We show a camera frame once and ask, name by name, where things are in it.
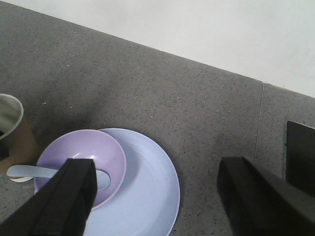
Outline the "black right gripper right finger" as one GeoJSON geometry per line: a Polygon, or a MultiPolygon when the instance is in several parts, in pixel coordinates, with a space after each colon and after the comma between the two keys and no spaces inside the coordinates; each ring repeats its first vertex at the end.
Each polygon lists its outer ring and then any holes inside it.
{"type": "Polygon", "coordinates": [[[315,199],[243,157],[224,157],[218,193],[235,236],[313,236],[315,199]]]}

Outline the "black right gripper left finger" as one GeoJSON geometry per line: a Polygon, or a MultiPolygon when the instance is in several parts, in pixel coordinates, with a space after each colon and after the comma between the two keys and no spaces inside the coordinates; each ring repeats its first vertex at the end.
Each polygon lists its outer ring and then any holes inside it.
{"type": "Polygon", "coordinates": [[[68,159],[24,205],[0,225],[2,236],[81,236],[97,192],[91,159],[68,159]]]}

